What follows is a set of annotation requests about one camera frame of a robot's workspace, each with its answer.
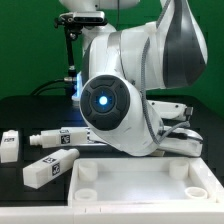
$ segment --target white rectangular block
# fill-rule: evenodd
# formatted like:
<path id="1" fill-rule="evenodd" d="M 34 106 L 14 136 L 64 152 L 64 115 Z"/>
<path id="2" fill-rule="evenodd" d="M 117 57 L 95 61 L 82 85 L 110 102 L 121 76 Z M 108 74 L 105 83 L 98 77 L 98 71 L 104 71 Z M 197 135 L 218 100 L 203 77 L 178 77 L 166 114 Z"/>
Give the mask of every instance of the white rectangular block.
<path id="1" fill-rule="evenodd" d="M 23 169 L 24 185 L 39 188 L 71 169 L 74 160 L 79 157 L 77 149 L 60 149 L 51 155 Z"/>
<path id="2" fill-rule="evenodd" d="M 0 146 L 0 155 L 1 162 L 16 162 L 18 160 L 19 152 L 19 133 L 18 131 L 7 131 L 3 133 L 1 146 Z"/>

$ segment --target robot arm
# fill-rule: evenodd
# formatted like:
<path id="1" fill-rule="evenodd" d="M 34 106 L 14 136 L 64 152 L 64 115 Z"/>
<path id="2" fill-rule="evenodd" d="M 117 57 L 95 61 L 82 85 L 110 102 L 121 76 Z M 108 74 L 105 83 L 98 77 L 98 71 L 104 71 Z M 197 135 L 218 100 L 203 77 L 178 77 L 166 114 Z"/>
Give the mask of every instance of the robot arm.
<path id="1" fill-rule="evenodd" d="M 121 9 L 131 8 L 137 5 L 140 0 L 59 0 L 71 12 L 87 12 L 99 9 L 117 9 L 118 3 Z"/>
<path id="2" fill-rule="evenodd" d="M 84 120 L 105 142 L 134 156 L 178 145 L 161 138 L 166 128 L 142 97 L 145 90 L 189 86 L 207 63 L 206 44 L 187 0 L 161 4 L 158 21 L 94 38 L 83 61 L 82 76 L 88 79 L 80 100 Z M 177 132 L 187 135 L 184 129 Z M 199 137 L 191 141 L 192 147 L 201 145 Z"/>

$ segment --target glowing blue light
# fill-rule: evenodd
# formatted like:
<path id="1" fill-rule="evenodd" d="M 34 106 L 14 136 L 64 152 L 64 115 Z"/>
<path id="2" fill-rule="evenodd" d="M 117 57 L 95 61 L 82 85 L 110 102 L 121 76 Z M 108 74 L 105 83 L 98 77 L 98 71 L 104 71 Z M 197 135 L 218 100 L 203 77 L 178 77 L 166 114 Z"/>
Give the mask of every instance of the glowing blue light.
<path id="1" fill-rule="evenodd" d="M 108 99 L 105 96 L 101 96 L 99 99 L 100 105 L 104 106 L 107 104 Z"/>

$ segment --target white plastic tray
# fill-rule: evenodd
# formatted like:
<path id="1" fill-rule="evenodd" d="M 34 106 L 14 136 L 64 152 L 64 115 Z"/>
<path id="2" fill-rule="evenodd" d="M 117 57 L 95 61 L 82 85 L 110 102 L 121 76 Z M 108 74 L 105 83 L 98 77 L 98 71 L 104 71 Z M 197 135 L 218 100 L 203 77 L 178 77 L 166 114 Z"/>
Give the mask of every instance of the white plastic tray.
<path id="1" fill-rule="evenodd" d="M 186 178 L 172 177 L 169 173 L 172 161 L 184 161 L 189 165 Z M 97 175 L 91 163 L 97 164 Z M 89 171 L 84 171 L 90 172 L 86 174 L 90 175 L 89 181 L 83 180 L 83 166 L 90 166 Z M 201 193 L 194 195 L 194 192 L 193 199 L 189 200 L 185 191 L 190 187 L 208 194 L 203 203 L 222 202 L 223 187 L 199 158 L 78 159 L 73 167 L 68 203 L 74 208 L 91 204 L 198 203 Z"/>

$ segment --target black surface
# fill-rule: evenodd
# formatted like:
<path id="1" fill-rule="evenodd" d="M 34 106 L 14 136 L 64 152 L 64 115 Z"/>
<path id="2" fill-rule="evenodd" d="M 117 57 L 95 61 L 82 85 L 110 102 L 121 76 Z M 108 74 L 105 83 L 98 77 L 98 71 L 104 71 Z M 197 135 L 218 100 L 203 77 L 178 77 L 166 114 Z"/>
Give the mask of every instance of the black surface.
<path id="1" fill-rule="evenodd" d="M 154 100 L 185 103 L 194 107 L 191 129 L 204 139 L 202 158 L 224 184 L 224 121 L 192 97 L 151 97 Z M 0 101 L 0 137 L 4 131 L 19 130 L 20 150 L 16 163 L 0 164 L 0 206 L 66 205 L 71 170 L 38 190 L 23 185 L 22 168 L 53 153 L 59 148 L 30 146 L 28 137 L 41 130 L 85 126 L 79 109 L 63 96 L 16 96 Z M 82 158 L 130 157 L 110 146 L 78 147 Z"/>

